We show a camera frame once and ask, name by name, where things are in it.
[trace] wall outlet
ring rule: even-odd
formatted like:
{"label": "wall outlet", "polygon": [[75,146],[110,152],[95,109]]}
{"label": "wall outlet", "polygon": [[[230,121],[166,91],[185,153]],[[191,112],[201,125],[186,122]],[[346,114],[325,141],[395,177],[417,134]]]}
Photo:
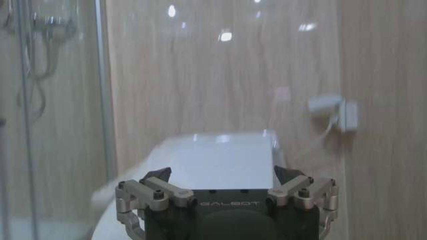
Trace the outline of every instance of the wall outlet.
{"label": "wall outlet", "polygon": [[357,131],[359,126],[359,110],[355,101],[343,100],[338,111],[338,129],[342,133]]}

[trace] power cord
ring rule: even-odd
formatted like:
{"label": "power cord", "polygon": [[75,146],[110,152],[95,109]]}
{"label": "power cord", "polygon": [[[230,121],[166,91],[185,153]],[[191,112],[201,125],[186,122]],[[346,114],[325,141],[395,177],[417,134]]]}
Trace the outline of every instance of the power cord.
{"label": "power cord", "polygon": [[313,143],[306,147],[306,149],[303,149],[299,154],[297,154],[297,157],[294,157],[294,160],[301,159],[306,154],[309,154],[314,148],[321,144],[322,140],[329,136],[334,125],[339,122],[339,116],[334,115],[330,117],[329,119],[329,124],[327,124],[327,128],[325,130],[325,132],[321,134],[321,136],[318,136],[315,138],[315,140],[313,141]]}

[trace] glass shower door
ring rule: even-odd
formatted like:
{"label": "glass shower door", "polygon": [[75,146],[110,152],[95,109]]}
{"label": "glass shower door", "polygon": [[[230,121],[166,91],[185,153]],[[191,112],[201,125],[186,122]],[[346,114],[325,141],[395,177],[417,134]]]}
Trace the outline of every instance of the glass shower door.
{"label": "glass shower door", "polygon": [[10,56],[0,59],[2,236],[89,239],[98,220],[91,196],[107,182],[113,147],[103,126],[95,3],[0,4],[14,13],[14,30],[0,31],[2,56]]}

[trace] robotic hand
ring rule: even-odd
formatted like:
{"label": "robotic hand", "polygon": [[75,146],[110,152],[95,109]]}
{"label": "robotic hand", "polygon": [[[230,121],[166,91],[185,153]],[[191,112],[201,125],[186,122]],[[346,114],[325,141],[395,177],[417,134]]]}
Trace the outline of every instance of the robotic hand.
{"label": "robotic hand", "polygon": [[315,180],[278,166],[274,170],[281,186],[271,189],[183,189],[169,183],[171,168],[151,171],[139,182],[122,181],[117,218],[130,238],[323,240],[338,217],[335,180]]}

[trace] white toilet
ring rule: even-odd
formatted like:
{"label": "white toilet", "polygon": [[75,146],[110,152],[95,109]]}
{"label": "white toilet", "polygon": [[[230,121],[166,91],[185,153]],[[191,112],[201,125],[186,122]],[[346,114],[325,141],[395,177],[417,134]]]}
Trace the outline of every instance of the white toilet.
{"label": "white toilet", "polygon": [[286,167],[279,146],[270,130],[169,138],[141,165],[94,194],[93,203],[109,207],[93,239],[130,239],[126,226],[117,220],[114,195],[119,181],[138,181],[150,171],[171,167],[169,182],[185,189],[271,189],[279,185],[274,166]]}

